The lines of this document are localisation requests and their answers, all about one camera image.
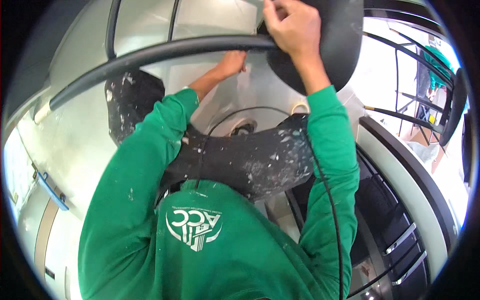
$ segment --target acc logo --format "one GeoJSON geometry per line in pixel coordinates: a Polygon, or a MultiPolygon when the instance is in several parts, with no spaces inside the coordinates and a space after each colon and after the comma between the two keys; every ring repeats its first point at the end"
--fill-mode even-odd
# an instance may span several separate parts
{"type": "Polygon", "coordinates": [[[171,218],[180,219],[179,221],[169,222],[168,216],[165,214],[167,228],[173,237],[189,245],[192,250],[200,251],[203,249],[204,243],[214,241],[222,230],[223,224],[220,224],[220,228],[215,227],[221,213],[217,214],[218,212],[195,207],[184,209],[173,211],[175,215],[179,216],[171,218]]]}

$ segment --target electric cord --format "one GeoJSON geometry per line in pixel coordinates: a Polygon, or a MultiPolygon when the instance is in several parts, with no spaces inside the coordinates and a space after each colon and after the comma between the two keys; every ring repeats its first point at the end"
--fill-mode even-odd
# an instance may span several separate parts
{"type": "MultiPolygon", "coordinates": [[[[199,162],[198,162],[198,175],[197,175],[197,182],[195,183],[195,189],[198,189],[198,185],[200,183],[200,176],[201,176],[201,170],[202,170],[202,164],[203,164],[203,160],[204,160],[204,154],[205,154],[205,147],[207,145],[207,142],[208,142],[208,139],[210,138],[210,135],[212,134],[212,132],[215,130],[215,128],[217,128],[221,123],[223,123],[225,120],[227,120],[228,118],[230,118],[231,116],[239,113],[239,112],[242,112],[242,111],[246,111],[246,110],[252,110],[252,109],[258,109],[258,108],[264,108],[264,109],[271,109],[271,110],[275,110],[275,111],[278,111],[280,113],[283,113],[287,116],[290,116],[289,113],[281,110],[281,109],[278,109],[278,108],[273,108],[273,107],[269,107],[269,106],[256,106],[256,107],[252,107],[252,108],[243,108],[243,109],[239,109],[239,110],[236,110],[230,114],[228,114],[226,117],[224,117],[220,122],[218,122],[217,124],[215,124],[212,129],[210,129],[210,131],[208,132],[206,138],[205,138],[205,141],[202,145],[202,151],[201,151],[201,154],[200,154],[200,158],[199,158],[199,162]]],[[[324,184],[324,187],[325,187],[325,190],[328,194],[328,198],[330,200],[330,206],[332,207],[332,217],[333,217],[333,220],[334,220],[334,224],[335,224],[335,232],[336,232],[336,243],[337,243],[337,249],[338,249],[338,281],[339,281],[339,291],[338,291],[338,298],[340,300],[343,300],[343,257],[342,257],[342,244],[340,242],[340,228],[338,226],[338,220],[337,220],[337,217],[336,217],[336,211],[335,211],[335,203],[333,202],[333,197],[332,197],[332,194],[330,192],[330,188],[327,184],[327,180],[326,180],[326,176],[325,174],[323,173],[322,171],[322,168],[320,167],[320,163],[318,162],[318,159],[317,157],[315,156],[314,152],[313,152],[313,146],[312,146],[312,143],[308,137],[308,135],[303,132],[303,135],[305,136],[305,139],[307,141],[307,144],[308,144],[308,147],[310,148],[311,152],[312,152],[312,155],[313,155],[313,159],[315,161],[315,164],[317,166],[317,170],[318,170],[318,173],[320,174],[320,180],[323,182],[324,184]]]]}
{"type": "Polygon", "coordinates": [[[336,217],[336,210],[335,210],[335,203],[333,202],[333,197],[332,194],[330,193],[330,188],[328,187],[327,180],[325,177],[325,174],[322,171],[322,168],[320,168],[320,163],[318,162],[317,157],[315,156],[315,152],[313,152],[313,146],[308,138],[308,135],[304,132],[303,135],[305,136],[305,139],[308,141],[308,147],[312,151],[313,155],[313,160],[315,161],[315,164],[317,165],[317,170],[318,173],[320,174],[320,180],[324,183],[325,190],[328,194],[328,199],[330,200],[330,206],[332,207],[332,217],[333,217],[333,222],[335,224],[335,233],[336,233],[336,246],[338,249],[338,285],[339,285],[339,290],[338,290],[338,299],[343,300],[343,257],[342,257],[342,243],[340,242],[340,228],[338,226],[338,219],[336,217]]]}

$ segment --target black cable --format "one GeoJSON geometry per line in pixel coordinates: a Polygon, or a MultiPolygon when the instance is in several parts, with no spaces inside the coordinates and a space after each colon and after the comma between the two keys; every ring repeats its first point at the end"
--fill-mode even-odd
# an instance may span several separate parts
{"type": "Polygon", "coordinates": [[[315,152],[313,152],[313,146],[308,138],[307,134],[304,132],[303,135],[307,139],[308,147],[312,151],[313,159],[315,164],[317,165],[318,173],[320,174],[320,180],[323,181],[325,190],[328,194],[328,199],[330,200],[330,206],[332,207],[332,216],[333,222],[335,224],[335,232],[336,232],[336,245],[338,248],[338,285],[340,286],[338,291],[338,299],[343,300],[343,257],[342,257],[342,243],[340,242],[340,228],[338,227],[338,220],[336,218],[336,211],[335,211],[335,203],[333,202],[332,194],[330,193],[330,188],[328,187],[326,177],[320,168],[320,163],[318,162],[317,157],[315,156],[315,152]]]}
{"type": "Polygon", "coordinates": [[[179,3],[180,0],[175,0],[175,2],[173,2],[172,16],[170,17],[170,26],[168,27],[167,42],[172,41],[173,38],[173,25],[175,25],[175,19],[177,18],[179,3]]]}
{"type": "Polygon", "coordinates": [[[195,183],[195,188],[198,189],[198,184],[200,183],[200,172],[202,171],[202,164],[204,162],[204,153],[205,153],[205,146],[207,145],[207,142],[208,142],[208,139],[210,138],[210,135],[212,134],[213,130],[215,130],[215,128],[217,128],[221,123],[223,123],[226,119],[230,118],[231,116],[233,116],[234,114],[236,113],[239,113],[239,112],[242,112],[242,111],[246,111],[246,110],[252,110],[252,109],[257,109],[257,108],[266,108],[266,109],[271,109],[271,110],[275,110],[275,111],[278,111],[278,112],[281,112],[282,114],[286,114],[287,116],[290,116],[289,113],[287,112],[284,112],[283,110],[281,109],[278,109],[278,108],[273,108],[273,107],[270,107],[270,106],[255,106],[253,108],[243,108],[243,109],[239,109],[239,110],[236,110],[232,113],[229,113],[226,117],[224,117],[220,122],[218,122],[217,124],[215,124],[212,129],[210,129],[210,131],[208,132],[207,134],[207,137],[205,138],[205,141],[204,141],[204,144],[202,145],[202,153],[200,154],[200,159],[198,161],[198,175],[197,175],[197,182],[195,183]]]}
{"type": "MultiPolygon", "coordinates": [[[[205,138],[205,141],[203,143],[203,146],[202,146],[202,149],[201,149],[201,154],[200,154],[200,159],[199,159],[199,162],[198,162],[198,176],[197,176],[197,182],[195,183],[195,189],[198,189],[198,184],[200,183],[200,172],[202,170],[202,164],[203,164],[203,160],[204,160],[204,153],[205,153],[205,146],[207,145],[207,142],[208,142],[208,138],[210,137],[210,135],[212,134],[213,130],[215,130],[215,128],[218,127],[218,125],[220,125],[221,123],[223,123],[226,119],[230,118],[231,116],[233,116],[234,114],[236,113],[239,113],[241,111],[246,111],[246,110],[251,110],[251,109],[257,109],[257,108],[266,108],[266,109],[272,109],[272,110],[275,110],[275,111],[278,111],[278,112],[281,112],[283,114],[286,114],[288,116],[290,116],[289,113],[286,113],[284,111],[282,111],[281,109],[278,109],[278,108],[273,108],[273,107],[268,107],[268,106],[257,106],[257,107],[253,107],[253,108],[243,108],[243,109],[239,109],[237,111],[234,111],[230,114],[228,114],[226,117],[224,117],[220,122],[218,122],[215,126],[212,127],[212,129],[210,129],[210,131],[208,132],[208,135],[207,137],[205,138]]],[[[343,257],[342,257],[342,244],[340,242],[340,228],[338,226],[338,220],[337,220],[337,217],[336,217],[336,211],[335,211],[335,203],[333,202],[333,197],[332,197],[332,194],[330,192],[330,188],[328,187],[328,184],[327,184],[327,180],[326,180],[326,177],[324,175],[324,173],[322,172],[322,168],[320,167],[320,163],[318,162],[318,159],[317,157],[315,156],[315,152],[313,151],[313,147],[312,147],[312,143],[310,142],[310,139],[308,138],[308,135],[303,132],[303,135],[305,136],[305,139],[307,140],[307,144],[312,152],[312,155],[313,155],[313,159],[315,161],[315,164],[317,166],[317,170],[318,170],[318,173],[320,174],[320,180],[324,183],[324,187],[325,187],[325,190],[328,194],[328,198],[330,200],[330,206],[332,207],[332,217],[333,217],[333,220],[334,220],[334,224],[335,224],[335,232],[336,232],[336,244],[337,244],[337,249],[338,249],[338,283],[339,283],[339,291],[338,291],[338,298],[340,300],[343,300],[343,257]]]]}
{"type": "Polygon", "coordinates": [[[117,19],[119,16],[121,0],[112,0],[110,6],[110,15],[107,22],[107,34],[105,36],[105,52],[107,53],[108,60],[112,60],[117,57],[114,49],[115,42],[115,30],[117,28],[117,19]]]}

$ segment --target black frame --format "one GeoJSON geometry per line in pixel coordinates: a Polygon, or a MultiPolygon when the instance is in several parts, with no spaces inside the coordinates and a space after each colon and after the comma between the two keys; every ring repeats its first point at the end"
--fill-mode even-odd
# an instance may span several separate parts
{"type": "Polygon", "coordinates": [[[370,117],[361,117],[359,124],[375,136],[413,177],[432,207],[442,229],[447,251],[450,251],[457,240],[456,224],[450,208],[432,176],[421,162],[377,121],[370,117]]]}

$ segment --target green sweatshirt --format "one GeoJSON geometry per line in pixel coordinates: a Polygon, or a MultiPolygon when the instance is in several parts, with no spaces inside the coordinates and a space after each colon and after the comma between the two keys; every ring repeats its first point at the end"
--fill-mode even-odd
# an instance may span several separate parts
{"type": "MultiPolygon", "coordinates": [[[[448,59],[443,55],[439,50],[437,50],[434,47],[431,46],[425,46],[430,52],[438,57],[450,70],[454,70],[448,59]]],[[[429,62],[432,66],[434,66],[437,70],[443,73],[447,78],[450,78],[450,74],[448,73],[447,70],[445,70],[436,60],[433,59],[429,54],[426,52],[423,53],[423,56],[425,57],[425,60],[429,62]]],[[[438,88],[441,88],[442,86],[445,85],[445,82],[440,79],[437,75],[435,75],[432,71],[429,71],[430,75],[430,88],[432,90],[435,89],[435,85],[437,85],[438,88]]]]}
{"type": "MultiPolygon", "coordinates": [[[[336,204],[346,297],[357,230],[355,142],[333,86],[308,101],[307,131],[336,204]]],[[[80,237],[83,299],[338,299],[336,232],[319,180],[299,244],[218,182],[203,180],[195,190],[187,181],[154,211],[162,174],[197,107],[191,89],[157,102],[105,169],[80,237]]]]}

